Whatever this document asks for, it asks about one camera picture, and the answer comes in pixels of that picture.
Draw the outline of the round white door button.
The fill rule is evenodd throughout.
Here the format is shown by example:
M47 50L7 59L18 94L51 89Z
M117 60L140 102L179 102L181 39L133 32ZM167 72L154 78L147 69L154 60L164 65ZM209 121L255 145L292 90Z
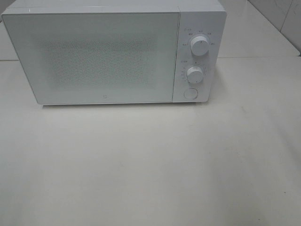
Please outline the round white door button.
M198 90L195 88L189 88L185 90L184 97L189 100L196 99L198 97Z

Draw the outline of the white microwave knob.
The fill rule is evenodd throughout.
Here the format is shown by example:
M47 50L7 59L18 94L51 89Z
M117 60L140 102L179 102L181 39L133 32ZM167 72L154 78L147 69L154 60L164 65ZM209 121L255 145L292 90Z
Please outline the white microwave knob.
M197 84L202 82L204 78L204 72L201 67L191 67L187 70L187 80L191 84Z
M203 34L194 37L190 41L190 49L193 55L202 56L209 51L210 42L209 38Z

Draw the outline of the white microwave oven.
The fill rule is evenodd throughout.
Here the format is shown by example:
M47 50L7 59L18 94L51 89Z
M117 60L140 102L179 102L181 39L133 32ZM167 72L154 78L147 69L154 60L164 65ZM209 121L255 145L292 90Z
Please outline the white microwave oven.
M1 19L4 23L5 15L18 14L150 13L179 14L173 96L169 103L207 101L227 17L225 9L217 0L17 0L4 10ZM191 52L190 41L200 34L209 38L210 47L205 55L195 56ZM197 84L191 84L187 80L187 70L194 66L201 67L204 72L202 82ZM189 88L198 90L196 99L189 100L184 97L185 90Z

